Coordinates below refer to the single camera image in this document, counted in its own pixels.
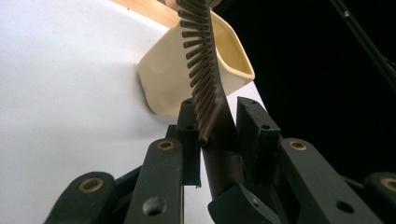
brush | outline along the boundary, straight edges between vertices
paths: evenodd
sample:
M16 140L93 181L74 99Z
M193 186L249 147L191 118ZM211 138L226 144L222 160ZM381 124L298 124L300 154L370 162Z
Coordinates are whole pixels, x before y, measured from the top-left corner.
M186 41L191 95L212 198L235 183L244 184L239 140L221 84L211 10L206 0L177 0Z
M232 114L221 85L210 6L206 0L177 0L177 4L180 26L184 28L182 36L189 39L183 47L191 49L186 59L191 70L191 95L200 130L199 143L204 147L209 143L220 114L226 119Z

white surface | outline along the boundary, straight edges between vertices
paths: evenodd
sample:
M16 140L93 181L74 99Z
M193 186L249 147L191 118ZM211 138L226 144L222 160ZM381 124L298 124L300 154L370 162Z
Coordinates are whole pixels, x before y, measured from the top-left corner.
M118 178L176 119L147 107L136 65L167 28L110 1L0 3L0 223L43 223L67 185ZM229 96L258 100L253 83ZM213 223L185 190L185 223Z

screw hole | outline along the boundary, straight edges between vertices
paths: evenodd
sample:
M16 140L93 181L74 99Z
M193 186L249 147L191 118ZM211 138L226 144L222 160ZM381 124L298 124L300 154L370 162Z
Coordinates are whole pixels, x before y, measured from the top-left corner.
M345 213L352 214L354 212L353 207L349 203L343 201L337 201L335 205L337 206L338 209L340 209Z
M292 148L296 149L296 150L306 150L306 145L304 143L301 142L289 142L289 146L291 146Z
M152 197L143 204L143 212L146 216L155 217L162 214L166 209L166 200L161 197Z
M259 207L259 203L257 202L257 200L255 198L253 199L253 205L255 207Z
M383 177L383 178L381 179L381 184L382 184L385 188L387 188L387 189L389 189L389 190L392 190L392 191L396 192L396 179L389 178L389 177Z
M99 177L88 178L78 186L78 190L83 193L92 193L99 190L104 183L103 179Z
M269 130L270 128L271 128L271 126L269 126L268 124L262 125L262 129L264 129L264 130Z
M171 141L161 141L157 145L157 148L162 149L162 150L172 149L173 147L174 147L174 144Z

cream plastic container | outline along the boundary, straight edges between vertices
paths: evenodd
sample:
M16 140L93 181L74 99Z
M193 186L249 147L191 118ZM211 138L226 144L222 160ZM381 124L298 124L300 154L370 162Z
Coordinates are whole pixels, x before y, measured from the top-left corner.
M226 95L247 85L255 77L248 56L233 28L211 11L221 83ZM181 32L177 26L143 56L137 70L150 109L157 115L176 117L181 103L191 98L192 88Z

wooden edge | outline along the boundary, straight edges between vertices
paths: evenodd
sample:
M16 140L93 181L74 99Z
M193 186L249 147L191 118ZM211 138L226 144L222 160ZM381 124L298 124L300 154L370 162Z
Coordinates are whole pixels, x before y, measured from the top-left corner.
M172 28L179 22L177 12L157 0L112 0L166 27Z

